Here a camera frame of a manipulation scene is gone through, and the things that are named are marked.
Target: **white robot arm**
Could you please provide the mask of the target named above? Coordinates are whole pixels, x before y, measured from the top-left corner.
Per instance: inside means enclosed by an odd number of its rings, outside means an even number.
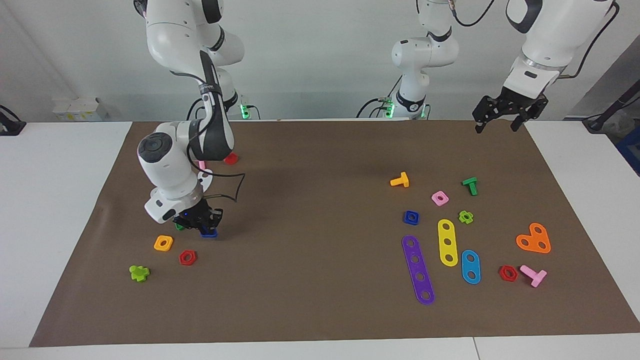
[[[476,131],[502,115],[518,115],[523,122],[540,116],[548,100],[544,90],[573,59],[577,49],[617,6],[613,0],[509,0],[506,14],[511,25],[527,34],[520,56],[511,67],[497,98],[486,95],[473,111]]]
[[[172,74],[193,78],[205,108],[204,119],[161,124],[140,142],[138,159],[157,186],[145,209],[159,223],[172,220],[211,236],[222,210],[211,209],[203,199],[203,185],[212,177],[197,176],[191,157],[223,160],[234,148],[225,103],[237,100],[237,94],[228,73],[216,70],[212,58],[230,65],[242,59],[244,47],[217,24],[222,0],[134,0],[134,5],[146,19],[152,57]]]
[[[422,113],[427,95],[429,76],[424,69],[452,64],[460,49],[451,35],[447,0],[420,0],[419,19],[427,36],[398,41],[392,50],[392,61],[402,70],[400,88],[392,95],[394,116],[412,119]]]

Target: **pink t-shaped piece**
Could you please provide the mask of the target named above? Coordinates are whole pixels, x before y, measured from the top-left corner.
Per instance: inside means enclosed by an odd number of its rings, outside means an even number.
[[[520,271],[533,280],[531,281],[531,286],[533,286],[534,288],[537,288],[538,285],[540,285],[540,283],[542,282],[542,279],[547,276],[546,271],[540,270],[540,272],[535,272],[534,270],[531,270],[531,268],[527,265],[522,265],[520,267]]]
[[[443,206],[449,202],[449,197],[444,192],[436,192],[431,196],[431,200],[433,200],[437,206]]]

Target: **white table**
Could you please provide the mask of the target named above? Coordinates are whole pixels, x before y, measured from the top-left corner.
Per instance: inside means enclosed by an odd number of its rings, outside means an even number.
[[[26,348],[130,125],[29,124],[0,138],[0,359],[640,358],[640,334]],[[527,128],[640,317],[640,178],[604,135],[579,123]]]

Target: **toy piece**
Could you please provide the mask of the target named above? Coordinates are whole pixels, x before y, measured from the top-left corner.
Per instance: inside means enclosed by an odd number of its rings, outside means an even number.
[[[538,285],[540,285],[540,283],[542,282],[542,279],[547,276],[546,271],[540,270],[540,272],[535,272],[534,270],[531,270],[531,268],[527,265],[522,265],[520,267],[520,271],[533,280],[531,281],[531,286],[533,286],[534,288],[537,288]]]
[[[458,264],[456,228],[450,220],[445,218],[438,222],[438,244],[440,261],[447,266],[456,266]]]
[[[238,155],[234,152],[227,155],[227,157],[223,160],[227,165],[235,165],[238,162]]]
[[[402,248],[406,258],[406,265],[409,266],[415,298],[423,305],[432,304],[436,296],[433,292],[429,272],[427,272],[427,265],[420,251],[418,239],[411,235],[405,236],[402,239]]]
[[[548,254],[551,251],[551,241],[545,227],[534,222],[529,226],[529,231],[531,235],[523,234],[516,237],[518,247],[526,251]]]
[[[437,206],[443,206],[449,202],[449,197],[444,192],[436,192],[431,196],[431,200],[433,200]]]
[[[391,180],[391,186],[403,185],[405,188],[409,187],[409,178],[406,175],[406,172],[401,172],[400,177],[397,179]]]
[[[205,238],[205,239],[217,238],[218,237],[218,229],[213,229],[213,233],[211,233],[211,234],[200,233],[200,237]]]
[[[467,180],[464,180],[462,182],[462,185],[469,187],[469,192],[471,192],[471,196],[476,196],[478,194],[478,190],[476,188],[477,182],[478,182],[478,179],[476,179],[475,177],[470,177]]]
[[[474,215],[466,210],[460,211],[459,215],[460,217],[458,218],[458,220],[460,220],[460,222],[463,224],[469,225],[474,221]]]
[[[420,223],[420,214],[415,211],[407,210],[404,212],[404,222],[416,226]]]
[[[136,265],[131,265],[129,267],[129,272],[131,273],[131,280],[135,280],[138,282],[147,281],[147,276],[149,276],[149,274],[151,273],[148,268]]]
[[[511,265],[502,265],[500,267],[500,277],[502,280],[514,282],[518,279],[516,268]]]
[[[171,245],[173,245],[173,238],[171,236],[160,235],[156,239],[154,249],[158,251],[169,251],[171,249]]]
[[[482,279],[480,257],[473,250],[462,252],[462,278],[471,285],[477,285]]]
[[[185,250],[182,252],[182,254],[180,254],[180,264],[182,265],[186,265],[186,266],[191,266],[193,265],[193,263],[196,262],[196,259],[198,258],[196,256],[196,252],[193,250]]]

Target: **purple plastic link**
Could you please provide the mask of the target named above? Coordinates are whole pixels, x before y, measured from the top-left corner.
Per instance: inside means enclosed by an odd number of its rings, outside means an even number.
[[[420,252],[420,243],[415,236],[407,235],[402,239],[402,248],[404,249],[404,257],[406,264],[409,266],[411,273],[411,281],[413,290],[415,290],[415,298],[423,305],[430,305],[436,299],[431,286],[431,279],[427,272],[427,265],[424,263],[422,253]]]

